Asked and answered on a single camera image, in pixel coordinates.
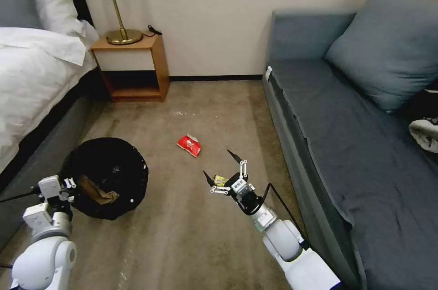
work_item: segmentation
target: carpet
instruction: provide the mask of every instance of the carpet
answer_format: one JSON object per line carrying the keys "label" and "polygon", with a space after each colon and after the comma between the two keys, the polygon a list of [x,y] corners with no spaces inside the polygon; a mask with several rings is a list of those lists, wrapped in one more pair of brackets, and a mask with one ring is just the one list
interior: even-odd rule
{"label": "carpet", "polygon": [[[198,158],[178,148],[185,134],[199,139]],[[146,197],[115,221],[74,211],[78,260],[69,289],[289,289],[251,220],[232,199],[210,194],[202,170],[231,176],[248,160],[249,180],[262,195],[272,182],[302,220],[261,81],[172,83],[165,103],[95,106],[84,140],[111,136],[134,145],[149,167]],[[267,203],[287,214],[271,195]],[[12,263],[27,246],[17,233],[0,254]],[[10,271],[0,271],[8,289]]]}

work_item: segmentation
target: black cable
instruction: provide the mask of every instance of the black cable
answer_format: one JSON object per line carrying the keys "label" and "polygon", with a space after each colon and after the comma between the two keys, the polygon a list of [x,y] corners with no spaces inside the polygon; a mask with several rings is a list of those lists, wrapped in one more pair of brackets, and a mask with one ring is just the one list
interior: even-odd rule
{"label": "black cable", "polygon": [[16,199],[20,199],[22,197],[28,197],[28,196],[31,196],[31,195],[34,195],[34,194],[40,194],[40,193],[41,193],[40,188],[39,187],[35,187],[35,188],[31,189],[30,192],[28,192],[28,193],[24,193],[24,194],[17,195],[15,197],[9,197],[9,198],[0,200],[0,203],[16,200]]}
{"label": "black cable", "polygon": [[0,263],[0,268],[9,268],[9,269],[12,269],[12,265]]}
{"label": "black cable", "polygon": [[152,35],[148,35],[148,34],[146,34],[146,33],[143,32],[142,34],[145,35],[146,37],[154,37],[155,35],[159,35],[159,36],[162,36],[162,35],[163,35],[163,33],[162,33],[161,31],[155,30],[154,27],[151,26],[151,25],[148,25],[147,28],[148,28],[149,31],[152,32],[153,34],[152,34]]}
{"label": "black cable", "polygon": [[277,198],[280,200],[280,202],[282,203],[283,207],[286,209],[289,217],[291,218],[291,220],[293,221],[293,223],[295,224],[295,227],[297,228],[297,230],[301,233],[301,237],[306,241],[307,239],[304,237],[304,233],[302,232],[302,230],[300,229],[300,226],[298,225],[296,219],[294,218],[294,216],[292,215],[292,212],[289,210],[289,208],[287,207],[286,203],[283,201],[282,197],[280,196],[280,194],[278,194],[277,190],[275,189],[275,187],[273,186],[272,183],[269,183],[268,186],[266,187],[265,193],[263,194],[263,198],[261,203],[265,203],[265,199],[266,196],[268,195],[269,189],[272,188],[272,190],[274,191],[275,195],[277,196]]}

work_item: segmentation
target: baseboard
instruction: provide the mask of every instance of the baseboard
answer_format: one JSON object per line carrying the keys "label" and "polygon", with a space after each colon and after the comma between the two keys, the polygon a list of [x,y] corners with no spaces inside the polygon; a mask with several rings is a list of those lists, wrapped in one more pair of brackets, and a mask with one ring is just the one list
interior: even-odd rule
{"label": "baseboard", "polygon": [[218,80],[261,80],[263,75],[233,75],[233,76],[170,76],[170,81],[218,81]]}

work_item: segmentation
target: wall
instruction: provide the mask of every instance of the wall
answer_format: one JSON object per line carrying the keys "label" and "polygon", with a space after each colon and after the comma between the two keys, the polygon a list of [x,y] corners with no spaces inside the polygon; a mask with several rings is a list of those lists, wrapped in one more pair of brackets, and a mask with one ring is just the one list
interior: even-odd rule
{"label": "wall", "polygon": [[[116,29],[110,0],[87,0],[100,34]],[[164,33],[171,75],[257,74],[275,8],[356,8],[365,0],[118,0],[125,26]]]}

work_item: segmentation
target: wooden nightstand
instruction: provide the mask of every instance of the wooden nightstand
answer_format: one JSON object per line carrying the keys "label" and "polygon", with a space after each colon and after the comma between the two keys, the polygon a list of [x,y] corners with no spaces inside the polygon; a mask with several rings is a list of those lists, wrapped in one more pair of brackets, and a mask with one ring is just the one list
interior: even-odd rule
{"label": "wooden nightstand", "polygon": [[113,102],[164,102],[170,83],[161,36],[120,46],[101,38],[91,51]]}

